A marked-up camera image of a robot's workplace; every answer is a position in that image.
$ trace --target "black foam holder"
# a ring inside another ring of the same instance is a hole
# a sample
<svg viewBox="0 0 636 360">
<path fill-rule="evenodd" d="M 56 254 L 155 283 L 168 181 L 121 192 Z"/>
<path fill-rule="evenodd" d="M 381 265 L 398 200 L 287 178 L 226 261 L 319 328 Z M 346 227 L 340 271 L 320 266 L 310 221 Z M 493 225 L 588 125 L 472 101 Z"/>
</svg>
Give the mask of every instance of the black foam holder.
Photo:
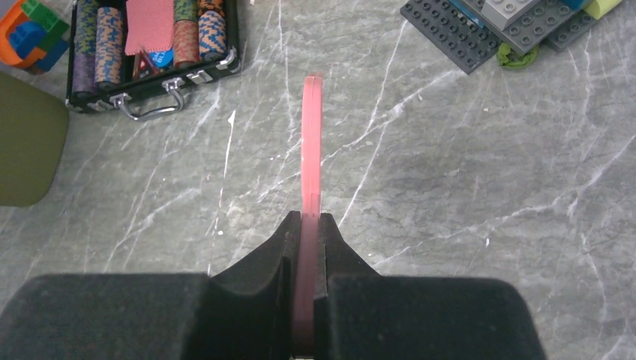
<svg viewBox="0 0 636 360">
<path fill-rule="evenodd" d="M 0 315 L 0 359 L 289 360 L 300 224 L 290 212 L 269 240 L 214 277 L 31 279 Z M 319 244 L 314 359 L 545 359 L 507 283 L 379 276 L 330 214 L 320 218 Z"/>
</svg>

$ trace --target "green lego piece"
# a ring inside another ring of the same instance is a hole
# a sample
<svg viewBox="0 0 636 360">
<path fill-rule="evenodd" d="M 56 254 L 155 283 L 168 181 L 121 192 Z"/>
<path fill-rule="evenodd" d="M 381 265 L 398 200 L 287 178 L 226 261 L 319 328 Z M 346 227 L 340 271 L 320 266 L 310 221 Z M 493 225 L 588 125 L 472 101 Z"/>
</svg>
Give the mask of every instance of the green lego piece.
<svg viewBox="0 0 636 360">
<path fill-rule="evenodd" d="M 46 36 L 37 47 L 48 52 L 68 30 L 68 24 L 38 0 L 26 0 L 21 7 L 30 20 L 40 24 L 46 31 Z"/>
<path fill-rule="evenodd" d="M 517 54 L 507 43 L 499 45 L 496 58 L 499 66 L 509 70 L 521 70 L 529 67 L 539 54 L 539 45 L 533 47 L 527 54 Z"/>
</svg>

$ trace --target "pink playing card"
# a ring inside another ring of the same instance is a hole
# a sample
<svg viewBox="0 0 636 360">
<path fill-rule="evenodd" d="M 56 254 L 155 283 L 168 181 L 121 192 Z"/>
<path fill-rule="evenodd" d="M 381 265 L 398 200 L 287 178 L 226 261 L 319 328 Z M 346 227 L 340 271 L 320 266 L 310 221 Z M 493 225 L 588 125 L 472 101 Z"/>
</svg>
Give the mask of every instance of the pink playing card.
<svg viewBox="0 0 636 360">
<path fill-rule="evenodd" d="M 126 13 L 126 55 L 136 55 L 141 50 L 167 51 L 173 47 L 174 0 L 128 0 Z"/>
</svg>

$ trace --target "gray lego baseplate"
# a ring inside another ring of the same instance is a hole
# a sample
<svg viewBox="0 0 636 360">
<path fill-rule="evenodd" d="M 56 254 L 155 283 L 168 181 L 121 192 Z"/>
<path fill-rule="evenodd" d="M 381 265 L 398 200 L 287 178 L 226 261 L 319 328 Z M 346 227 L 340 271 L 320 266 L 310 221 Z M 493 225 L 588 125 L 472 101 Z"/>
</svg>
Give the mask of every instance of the gray lego baseplate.
<svg viewBox="0 0 636 360">
<path fill-rule="evenodd" d="M 539 0 L 486 0 L 481 15 L 499 30 L 504 30 L 537 2 Z"/>
<path fill-rule="evenodd" d="M 597 22 L 597 19 L 591 17 L 585 11 L 579 11 L 574 17 L 550 34 L 550 36 L 546 37 L 546 39 L 543 40 L 543 44 L 556 52 L 563 51 L 583 34 L 588 32 Z"/>
<path fill-rule="evenodd" d="M 451 4 L 455 5 L 455 7 L 461 12 L 460 15 L 464 15 L 465 17 L 468 17 L 468 19 L 470 19 L 470 21 L 472 21 L 473 23 L 475 23 L 475 25 L 479 26 L 480 28 L 484 28 L 484 26 L 486 26 L 486 24 L 484 24 L 483 21 L 481 21 L 480 19 L 477 19 L 475 17 L 475 15 L 472 15 L 470 13 L 470 11 L 468 11 L 468 9 L 466 9 L 458 0 L 450 0 Z"/>
<path fill-rule="evenodd" d="M 488 29 L 461 16 L 449 0 L 410 0 L 400 13 L 466 74 L 483 65 L 501 44 Z"/>
<path fill-rule="evenodd" d="M 484 0 L 458 0 L 472 14 L 486 23 L 486 26 L 501 41 L 508 43 L 519 55 L 528 53 L 551 32 L 570 20 L 575 12 L 559 0 L 541 0 L 505 30 L 499 30 L 482 14 Z"/>
</svg>

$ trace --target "toy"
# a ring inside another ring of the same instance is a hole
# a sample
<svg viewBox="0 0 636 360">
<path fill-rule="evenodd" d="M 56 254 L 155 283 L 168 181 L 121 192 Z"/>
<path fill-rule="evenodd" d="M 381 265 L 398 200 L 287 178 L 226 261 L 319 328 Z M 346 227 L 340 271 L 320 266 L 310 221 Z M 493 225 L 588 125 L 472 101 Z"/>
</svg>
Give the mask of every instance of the toy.
<svg viewBox="0 0 636 360">
<path fill-rule="evenodd" d="M 483 0 L 459 1 L 464 3 L 476 17 L 484 20 L 486 26 L 519 55 L 528 53 L 552 31 L 575 15 L 575 12 L 560 0 L 541 0 L 502 31 L 483 16 Z"/>
<path fill-rule="evenodd" d="M 537 2 L 539 0 L 486 0 L 481 15 L 498 29 L 504 30 Z"/>
<path fill-rule="evenodd" d="M 543 44 L 556 52 L 563 51 L 580 38 L 581 35 L 596 25 L 597 22 L 598 20 L 591 17 L 587 12 L 580 11 L 563 24 L 563 26 L 550 34 L 550 36 L 543 41 Z"/>
<path fill-rule="evenodd" d="M 500 44 L 488 29 L 460 17 L 446 1 L 411 0 L 400 13 L 466 74 L 490 59 Z"/>
<path fill-rule="evenodd" d="M 67 29 L 37 0 L 18 0 L 0 19 L 0 61 L 32 74 L 48 71 L 68 48 Z"/>
<path fill-rule="evenodd" d="M 45 52 L 51 50 L 68 30 L 68 24 L 62 21 L 56 13 L 42 5 L 38 0 L 26 0 L 20 7 L 29 19 L 44 28 L 46 36 L 37 47 Z"/>
<path fill-rule="evenodd" d="M 518 55 L 510 45 L 502 43 L 496 54 L 499 66 L 508 70 L 522 70 L 529 67 L 539 54 L 539 46 L 535 46 L 525 55 Z"/>
<path fill-rule="evenodd" d="M 35 21 L 25 21 L 9 34 L 9 44 L 24 59 L 44 39 L 47 32 Z"/>
<path fill-rule="evenodd" d="M 585 12 L 594 19 L 601 19 L 614 9 L 622 0 L 592 0 L 585 8 Z"/>
<path fill-rule="evenodd" d="M 463 14 L 464 16 L 466 16 L 470 21 L 472 21 L 473 23 L 475 23 L 475 25 L 479 26 L 480 28 L 484 28 L 484 26 L 486 24 L 484 24 L 483 21 L 481 21 L 480 19 L 477 19 L 477 17 L 475 15 L 473 15 L 473 13 L 471 13 L 470 11 L 468 11 L 468 9 L 466 9 L 460 2 L 459 0 L 450 0 L 451 4 L 455 5 L 455 7 L 461 12 L 461 14 Z"/>
<path fill-rule="evenodd" d="M 585 8 L 592 0 L 561 0 L 565 5 L 568 5 L 572 10 L 579 11 Z"/>
</svg>

